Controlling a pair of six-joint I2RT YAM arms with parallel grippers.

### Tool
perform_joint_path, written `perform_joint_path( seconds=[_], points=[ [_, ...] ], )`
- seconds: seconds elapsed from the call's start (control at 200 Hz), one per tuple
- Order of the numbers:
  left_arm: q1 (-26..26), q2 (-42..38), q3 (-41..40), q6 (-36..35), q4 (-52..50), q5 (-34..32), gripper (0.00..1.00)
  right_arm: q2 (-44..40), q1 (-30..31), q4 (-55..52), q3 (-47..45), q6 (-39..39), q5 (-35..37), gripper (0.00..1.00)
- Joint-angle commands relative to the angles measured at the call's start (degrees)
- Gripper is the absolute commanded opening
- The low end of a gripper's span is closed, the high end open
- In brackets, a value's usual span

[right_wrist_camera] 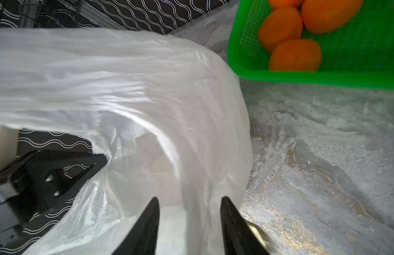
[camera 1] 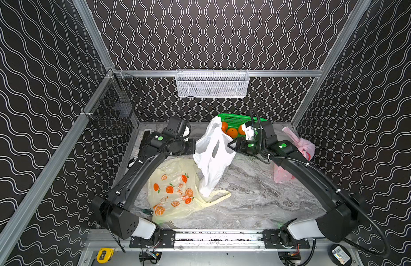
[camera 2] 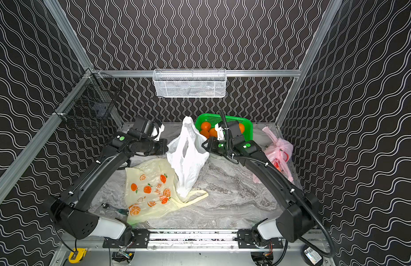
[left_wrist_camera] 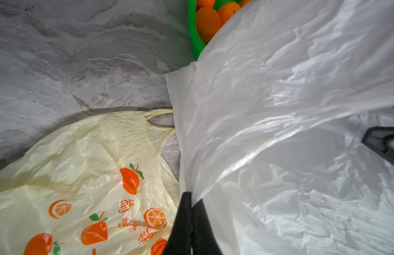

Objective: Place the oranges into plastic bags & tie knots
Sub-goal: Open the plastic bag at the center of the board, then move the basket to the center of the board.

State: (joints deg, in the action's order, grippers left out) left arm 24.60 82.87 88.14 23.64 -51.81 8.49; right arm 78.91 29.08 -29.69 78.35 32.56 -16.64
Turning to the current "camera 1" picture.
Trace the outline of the large orange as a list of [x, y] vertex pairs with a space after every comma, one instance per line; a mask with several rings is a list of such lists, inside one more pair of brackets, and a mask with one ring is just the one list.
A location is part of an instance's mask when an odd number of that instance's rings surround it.
[[244, 131], [244, 129], [245, 129], [245, 125], [244, 125], [244, 124], [243, 124], [243, 125], [240, 125], [239, 128], [238, 128], [238, 133], [239, 133], [240, 135], [245, 136], [245, 131]]

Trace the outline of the white plastic bag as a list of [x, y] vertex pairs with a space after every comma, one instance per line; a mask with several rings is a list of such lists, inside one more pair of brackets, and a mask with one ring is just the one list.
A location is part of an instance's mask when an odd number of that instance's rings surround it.
[[224, 133], [222, 125], [221, 118], [214, 117], [208, 124], [203, 137], [196, 142], [193, 159], [203, 174], [199, 192], [204, 197], [211, 196], [236, 154], [228, 147], [233, 138]]

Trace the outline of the pink plastic bag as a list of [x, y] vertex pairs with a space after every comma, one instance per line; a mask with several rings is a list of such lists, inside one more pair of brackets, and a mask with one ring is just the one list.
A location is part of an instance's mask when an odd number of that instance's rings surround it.
[[[315, 145], [302, 137], [299, 137], [290, 127], [286, 126], [282, 129], [284, 132], [285, 139], [294, 145], [295, 150], [293, 153], [289, 154], [289, 157], [302, 159], [305, 158], [307, 161], [311, 161], [315, 155]], [[275, 183], [284, 183], [291, 180], [295, 180], [295, 176], [292, 175], [283, 166], [278, 166], [274, 164], [274, 176]]]

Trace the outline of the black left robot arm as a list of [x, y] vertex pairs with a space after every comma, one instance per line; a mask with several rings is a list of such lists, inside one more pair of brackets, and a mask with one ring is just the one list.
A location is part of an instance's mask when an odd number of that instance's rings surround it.
[[98, 224], [116, 238], [137, 237], [156, 244], [160, 237], [158, 226], [130, 210], [142, 187], [168, 156], [194, 154], [196, 141], [190, 138], [190, 133], [191, 124], [176, 117], [171, 117], [161, 132], [146, 131], [138, 157], [123, 178], [105, 196], [93, 199], [92, 209]]

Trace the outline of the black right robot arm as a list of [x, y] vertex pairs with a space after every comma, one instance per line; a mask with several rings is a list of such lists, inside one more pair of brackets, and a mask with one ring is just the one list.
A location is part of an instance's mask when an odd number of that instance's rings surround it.
[[[273, 125], [263, 121], [252, 109], [244, 129], [245, 136], [235, 138], [227, 146], [245, 156], [284, 168], [293, 175], [320, 202], [325, 214], [317, 218], [292, 219], [286, 222], [271, 239], [284, 247], [294, 247], [302, 239], [326, 238], [345, 242], [358, 250], [380, 258], [390, 254], [390, 244], [381, 228], [363, 209], [365, 198], [337, 186], [326, 174], [311, 164], [289, 140], [278, 140]], [[383, 251], [366, 249], [347, 237], [359, 225], [369, 223], [380, 236]]]

